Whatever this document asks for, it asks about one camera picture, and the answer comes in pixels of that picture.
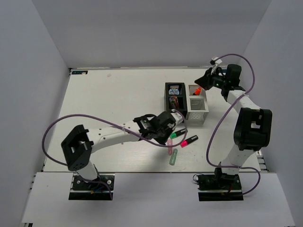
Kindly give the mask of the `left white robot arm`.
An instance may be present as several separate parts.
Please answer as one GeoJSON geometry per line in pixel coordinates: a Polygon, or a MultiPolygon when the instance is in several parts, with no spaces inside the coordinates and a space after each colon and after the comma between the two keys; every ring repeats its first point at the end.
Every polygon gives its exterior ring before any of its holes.
{"type": "Polygon", "coordinates": [[[141,140],[155,140],[157,145],[166,142],[177,125],[184,120],[177,112],[162,112],[158,116],[146,114],[120,125],[107,128],[86,129],[82,124],[75,126],[62,141],[61,147],[69,171],[78,173],[84,183],[94,189],[100,177],[90,160],[92,153],[113,145],[141,140]]]}

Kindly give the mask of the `orange cap black highlighter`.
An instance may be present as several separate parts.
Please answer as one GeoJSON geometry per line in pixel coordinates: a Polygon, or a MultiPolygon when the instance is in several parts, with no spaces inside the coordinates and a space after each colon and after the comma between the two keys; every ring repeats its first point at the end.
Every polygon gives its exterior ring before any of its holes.
{"type": "Polygon", "coordinates": [[[199,96],[200,93],[201,93],[201,90],[202,90],[202,88],[201,88],[201,87],[198,87],[198,88],[194,91],[193,95],[194,95],[194,96],[199,96]]]}

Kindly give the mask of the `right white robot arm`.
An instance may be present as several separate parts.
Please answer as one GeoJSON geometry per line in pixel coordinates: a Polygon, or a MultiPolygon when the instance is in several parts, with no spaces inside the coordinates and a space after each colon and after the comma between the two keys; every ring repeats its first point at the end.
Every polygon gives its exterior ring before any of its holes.
{"type": "Polygon", "coordinates": [[[240,86],[240,75],[241,66],[229,64],[225,73],[214,66],[195,80],[204,90],[219,88],[222,97],[231,105],[230,109],[238,114],[233,133],[234,145],[214,172],[214,184],[221,189],[233,182],[246,160],[254,152],[268,146],[270,141],[272,112],[251,101],[248,92],[240,86]]]}

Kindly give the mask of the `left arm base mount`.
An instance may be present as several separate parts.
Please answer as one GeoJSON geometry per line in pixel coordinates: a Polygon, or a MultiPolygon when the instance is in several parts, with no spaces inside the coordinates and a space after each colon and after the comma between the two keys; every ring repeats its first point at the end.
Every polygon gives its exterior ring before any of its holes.
{"type": "Polygon", "coordinates": [[[100,175],[102,183],[85,182],[80,176],[74,175],[69,192],[71,201],[111,201],[114,195],[115,175],[100,175]]]}

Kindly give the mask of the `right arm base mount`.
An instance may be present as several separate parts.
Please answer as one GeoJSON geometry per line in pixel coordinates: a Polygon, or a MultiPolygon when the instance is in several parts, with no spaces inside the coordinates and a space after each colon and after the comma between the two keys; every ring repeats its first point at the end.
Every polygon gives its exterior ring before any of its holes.
{"type": "Polygon", "coordinates": [[[243,201],[240,178],[235,175],[234,180],[218,179],[215,174],[195,174],[193,181],[198,186],[200,202],[215,201],[243,201]]]}

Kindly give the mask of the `green cap black highlighter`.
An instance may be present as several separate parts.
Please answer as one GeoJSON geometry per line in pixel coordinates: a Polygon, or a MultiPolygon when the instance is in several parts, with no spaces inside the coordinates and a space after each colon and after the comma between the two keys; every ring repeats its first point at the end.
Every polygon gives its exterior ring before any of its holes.
{"type": "Polygon", "coordinates": [[[178,131],[175,131],[173,132],[171,135],[170,135],[170,138],[171,139],[174,139],[174,138],[177,138],[181,135],[184,135],[185,133],[187,132],[187,130],[184,128],[184,129],[181,129],[181,130],[178,130],[178,131]]]}

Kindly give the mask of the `pink-capped crayon tube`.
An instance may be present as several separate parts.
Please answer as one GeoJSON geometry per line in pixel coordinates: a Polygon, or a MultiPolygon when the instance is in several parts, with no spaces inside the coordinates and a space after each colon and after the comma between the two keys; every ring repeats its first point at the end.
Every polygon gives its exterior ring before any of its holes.
{"type": "Polygon", "coordinates": [[[179,103],[178,103],[178,97],[177,96],[170,96],[169,97],[169,108],[170,109],[178,109],[179,103]]]}

